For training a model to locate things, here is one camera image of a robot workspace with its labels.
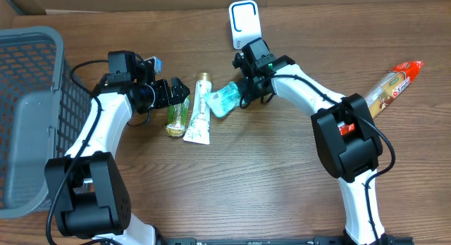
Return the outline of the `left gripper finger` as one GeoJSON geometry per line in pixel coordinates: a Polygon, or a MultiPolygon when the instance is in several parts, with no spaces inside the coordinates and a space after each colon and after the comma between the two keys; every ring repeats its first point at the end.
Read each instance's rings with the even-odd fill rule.
{"type": "Polygon", "coordinates": [[[185,99],[190,95],[190,89],[185,86],[172,86],[172,101],[171,105],[183,103],[185,99]]]}
{"type": "Polygon", "coordinates": [[[172,84],[171,91],[173,94],[188,94],[189,93],[189,88],[185,84],[182,83],[180,78],[172,77],[171,84],[172,84]]]}

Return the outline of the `green tea drink pouch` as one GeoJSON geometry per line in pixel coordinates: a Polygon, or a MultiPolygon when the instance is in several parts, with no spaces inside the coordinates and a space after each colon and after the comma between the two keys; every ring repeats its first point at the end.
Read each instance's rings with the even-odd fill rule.
{"type": "Polygon", "coordinates": [[[166,133],[169,137],[182,137],[187,130],[190,96],[182,103],[168,107],[166,133]]]}

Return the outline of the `teal snack packet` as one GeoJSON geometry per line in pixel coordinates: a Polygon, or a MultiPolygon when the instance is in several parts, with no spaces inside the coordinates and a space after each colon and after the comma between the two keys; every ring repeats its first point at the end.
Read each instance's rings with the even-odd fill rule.
{"type": "Polygon", "coordinates": [[[204,99],[217,118],[229,114],[240,105],[241,94],[235,82],[229,82],[222,89],[204,95],[204,99]]]}

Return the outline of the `white tube gold cap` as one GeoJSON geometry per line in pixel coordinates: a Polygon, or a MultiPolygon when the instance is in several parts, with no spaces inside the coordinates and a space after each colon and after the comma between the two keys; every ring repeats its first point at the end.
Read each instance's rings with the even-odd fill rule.
{"type": "Polygon", "coordinates": [[[192,116],[187,131],[183,137],[186,142],[196,144],[210,144],[211,109],[204,96],[210,94],[212,89],[211,76],[208,73],[200,73],[197,76],[194,92],[194,104],[192,116]]]}

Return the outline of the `orange noodle packet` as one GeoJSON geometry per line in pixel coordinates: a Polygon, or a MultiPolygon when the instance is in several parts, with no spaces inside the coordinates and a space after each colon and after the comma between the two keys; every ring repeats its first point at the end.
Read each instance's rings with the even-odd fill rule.
{"type": "Polygon", "coordinates": [[[389,70],[367,93],[361,95],[372,118],[380,115],[414,81],[423,64],[423,61],[401,63],[389,70]]]}

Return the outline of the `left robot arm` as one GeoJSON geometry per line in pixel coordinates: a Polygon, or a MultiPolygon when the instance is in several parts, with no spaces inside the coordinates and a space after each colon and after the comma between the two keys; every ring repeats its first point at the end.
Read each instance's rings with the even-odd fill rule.
{"type": "Polygon", "coordinates": [[[109,72],[94,89],[90,112],[73,145],[47,161],[44,175],[52,198],[46,238],[54,244],[51,222],[65,237],[84,244],[163,244],[159,231],[131,209],[130,195],[115,162],[119,141],[134,113],[182,103],[190,89],[177,77],[157,80],[161,61],[133,51],[111,51],[109,72]]]}

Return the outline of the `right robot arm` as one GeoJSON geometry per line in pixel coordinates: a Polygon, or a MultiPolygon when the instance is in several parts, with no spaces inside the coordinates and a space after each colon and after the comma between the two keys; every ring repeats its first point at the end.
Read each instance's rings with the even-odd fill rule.
{"type": "Polygon", "coordinates": [[[290,57],[275,57],[261,38],[243,46],[233,66],[244,76],[239,87],[241,108],[255,99],[267,103],[279,96],[310,117],[319,160],[340,185],[347,243],[388,244],[378,215],[376,178],[389,171],[378,169],[383,147],[388,147],[392,163],[395,152],[375,126],[365,99],[320,85],[290,57]]]}

